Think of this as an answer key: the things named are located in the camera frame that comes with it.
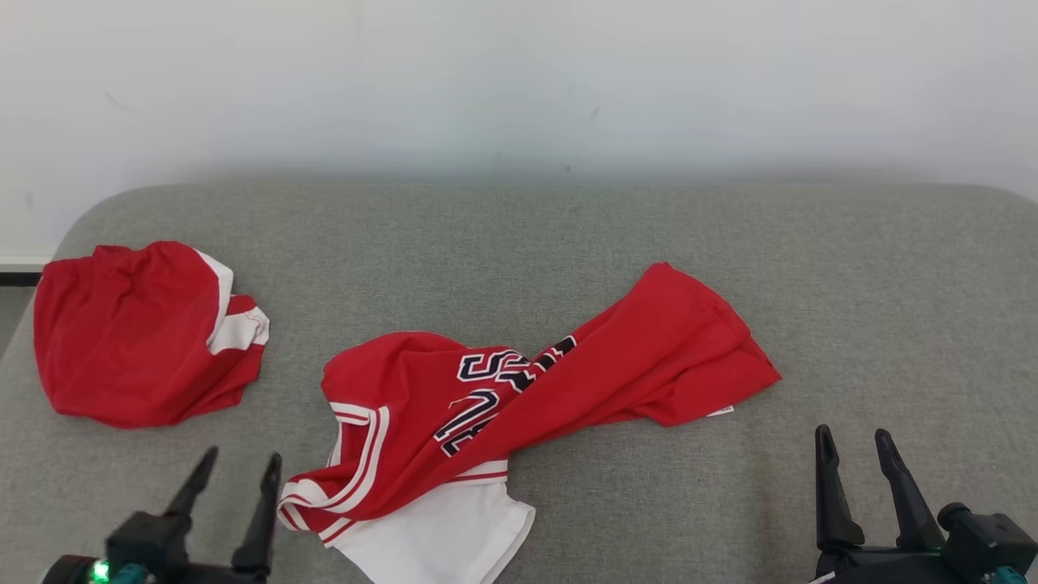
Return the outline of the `red shorts with white panels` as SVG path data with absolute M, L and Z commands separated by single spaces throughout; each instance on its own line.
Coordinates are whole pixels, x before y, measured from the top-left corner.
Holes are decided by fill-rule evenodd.
M 33 339 L 53 410 L 136 429 L 240 404 L 271 325 L 233 283 L 229 267 L 175 241 L 45 266 Z

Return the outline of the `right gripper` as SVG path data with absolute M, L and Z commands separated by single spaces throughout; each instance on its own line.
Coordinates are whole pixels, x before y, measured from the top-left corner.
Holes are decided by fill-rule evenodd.
M 847 503 L 834 433 L 822 424 L 815 430 L 816 545 L 822 554 L 811 584 L 996 584 L 1007 548 L 943 547 L 941 528 L 893 436 L 879 428 L 874 440 L 898 522 L 896 547 L 858 548 L 864 532 Z

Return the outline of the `red basketball jersey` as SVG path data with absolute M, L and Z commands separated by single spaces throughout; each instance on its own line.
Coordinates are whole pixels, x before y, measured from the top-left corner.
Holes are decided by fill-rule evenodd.
M 628 420 L 689 423 L 778 380 L 731 304 L 667 263 L 534 358 L 389 333 L 327 362 L 337 439 L 323 468 L 288 480 L 276 517 L 374 584 L 494 584 L 535 518 L 507 491 L 515 451 Z

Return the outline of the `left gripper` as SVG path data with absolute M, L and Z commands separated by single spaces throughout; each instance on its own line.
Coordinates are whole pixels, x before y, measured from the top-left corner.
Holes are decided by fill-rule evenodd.
M 187 480 L 166 507 L 167 517 L 190 520 L 195 502 L 218 458 L 219 448 L 204 451 Z M 281 485 L 282 457 L 270 456 L 260 480 L 260 499 L 246 529 L 244 540 L 231 555 L 231 566 L 190 563 L 172 577 L 159 577 L 138 563 L 117 566 L 105 558 L 65 555 L 40 577 L 40 584 L 268 584 L 273 565 L 273 541 Z

